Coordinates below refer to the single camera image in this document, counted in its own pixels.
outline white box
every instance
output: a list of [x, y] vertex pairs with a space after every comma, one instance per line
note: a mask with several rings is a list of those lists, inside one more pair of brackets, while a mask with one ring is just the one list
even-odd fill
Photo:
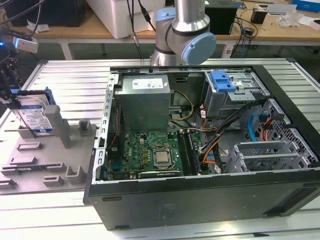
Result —
[[[132, 34], [131, 21], [127, 0], [86, 0], [101, 22], [115, 39], [125, 38]], [[156, 13], [165, 7], [166, 0], [140, 0], [151, 17], [151, 23], [156, 27]], [[129, 0], [132, 11], [132, 0]], [[138, 0], [134, 0], [134, 31], [136, 33], [153, 30], [146, 22]]]
[[316, 23], [314, 21], [310, 22], [309, 25], [311, 28], [313, 28], [314, 30], [320, 31], [320, 23]]

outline blue cable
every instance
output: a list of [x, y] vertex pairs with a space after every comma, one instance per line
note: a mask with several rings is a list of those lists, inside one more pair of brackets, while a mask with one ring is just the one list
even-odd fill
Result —
[[250, 134], [250, 137], [252, 139], [253, 142], [256, 142], [257, 139], [256, 139], [256, 136], [255, 136], [255, 133], [254, 133], [254, 130], [253, 130], [253, 126], [252, 126], [252, 120], [254, 119], [254, 117], [259, 117], [258, 114], [252, 114], [249, 118], [249, 121], [248, 121], [248, 130], [249, 130], [249, 134]]
[[243, 43], [242, 43], [242, 53], [241, 53], [241, 58], [244, 57], [244, 53], [245, 53], [245, 48], [246, 48], [246, 35], [243, 35]]

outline electronic device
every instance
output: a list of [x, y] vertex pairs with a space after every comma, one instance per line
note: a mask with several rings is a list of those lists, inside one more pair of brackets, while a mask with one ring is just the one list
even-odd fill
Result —
[[[12, 3], [4, 6], [8, 18], [11, 18], [31, 6], [37, 4], [38, 0], [14, 0]], [[39, 24], [48, 24], [49, 26], [79, 27], [86, 16], [85, 0], [46, 0], [42, 5]], [[38, 10], [34, 9], [29, 13], [11, 21], [15, 27], [25, 27], [27, 19], [36, 23]]]
[[215, 35], [230, 35], [237, 10], [237, 4], [233, 1], [207, 0], [205, 14], [210, 18], [210, 32]]
[[247, 9], [247, 6], [243, 1], [235, 1], [235, 5], [238, 9]]
[[111, 67], [85, 199], [108, 230], [293, 214], [320, 194], [320, 134], [280, 82], [261, 65]]
[[254, 8], [252, 15], [251, 15], [251, 18], [250, 18], [250, 21], [253, 24], [263, 24], [267, 13], [268, 12], [265, 9]]
[[31, 40], [14, 37], [13, 46], [18, 50], [36, 54], [38, 52], [39, 43], [34, 37], [32, 37]]

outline wooden workbench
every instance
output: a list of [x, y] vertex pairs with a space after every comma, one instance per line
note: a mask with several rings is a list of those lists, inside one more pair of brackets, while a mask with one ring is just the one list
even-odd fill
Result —
[[[245, 1], [247, 9], [256, 6], [256, 2]], [[238, 9], [237, 15], [241, 16], [243, 9]], [[299, 11], [308, 17], [320, 18], [320, 13]], [[252, 11], [246, 11], [241, 16], [250, 21]], [[320, 31], [316, 31], [309, 26], [300, 24], [299, 27], [281, 28], [276, 24], [278, 16], [267, 15], [263, 24], [256, 24], [258, 35], [251, 44], [254, 45], [292, 45], [292, 46], [318, 46], [320, 45]], [[245, 27], [252, 27], [244, 22]], [[27, 32], [26, 27], [13, 27], [14, 30]], [[80, 27], [52, 26], [51, 31], [36, 34], [39, 43], [59, 43], [62, 47], [65, 59], [73, 59], [69, 44], [71, 43], [99, 43], [102, 50], [106, 51], [105, 44], [109, 43], [134, 43], [132, 35], [126, 38], [114, 39], [108, 29], [103, 25], [99, 18], [92, 11], [87, 13], [85, 20]], [[237, 24], [233, 25], [230, 35], [216, 35], [217, 43], [225, 45], [222, 54], [223, 58], [230, 57], [230, 50], [237, 44], [240, 38], [240, 28]], [[156, 33], [154, 31], [138, 32], [137, 36], [141, 44], [155, 43]]]

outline yellow wire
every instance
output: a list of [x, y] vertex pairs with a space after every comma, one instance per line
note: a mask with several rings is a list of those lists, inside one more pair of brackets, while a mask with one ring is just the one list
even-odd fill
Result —
[[178, 90], [174, 90], [174, 91], [180, 93], [185, 99], [188, 100], [188, 102], [191, 105], [191, 112], [190, 112], [190, 114], [188, 116], [180, 117], [180, 118], [177, 118], [177, 119], [169, 119], [169, 122], [187, 120], [192, 116], [192, 114], [194, 114], [194, 105], [192, 104], [191, 100], [186, 95], [184, 95], [182, 92], [180, 92]]

